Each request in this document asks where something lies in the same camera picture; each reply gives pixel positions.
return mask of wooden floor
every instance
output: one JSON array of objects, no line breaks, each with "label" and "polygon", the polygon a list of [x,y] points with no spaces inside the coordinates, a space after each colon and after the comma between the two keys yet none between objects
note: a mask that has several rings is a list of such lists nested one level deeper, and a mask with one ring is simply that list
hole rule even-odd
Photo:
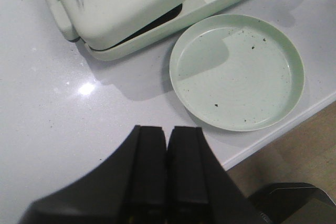
[{"label": "wooden floor", "polygon": [[228,171],[245,196],[276,182],[311,183],[336,200],[336,102]]}]

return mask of sandwich maker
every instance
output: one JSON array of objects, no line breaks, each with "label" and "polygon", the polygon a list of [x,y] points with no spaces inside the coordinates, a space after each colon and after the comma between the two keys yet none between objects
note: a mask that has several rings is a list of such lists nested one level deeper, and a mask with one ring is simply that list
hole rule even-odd
[{"label": "sandwich maker", "polygon": [[146,47],[241,0],[46,0],[69,41],[99,60]]}]

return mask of green plastic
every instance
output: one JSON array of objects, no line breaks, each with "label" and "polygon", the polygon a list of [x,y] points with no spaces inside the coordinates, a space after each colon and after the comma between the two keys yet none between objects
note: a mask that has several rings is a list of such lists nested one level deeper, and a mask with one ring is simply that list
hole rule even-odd
[{"label": "green plastic", "polygon": [[271,24],[218,15],[190,27],[174,46],[170,76],[196,117],[231,131],[269,127],[288,115],[304,87],[292,42]]}]

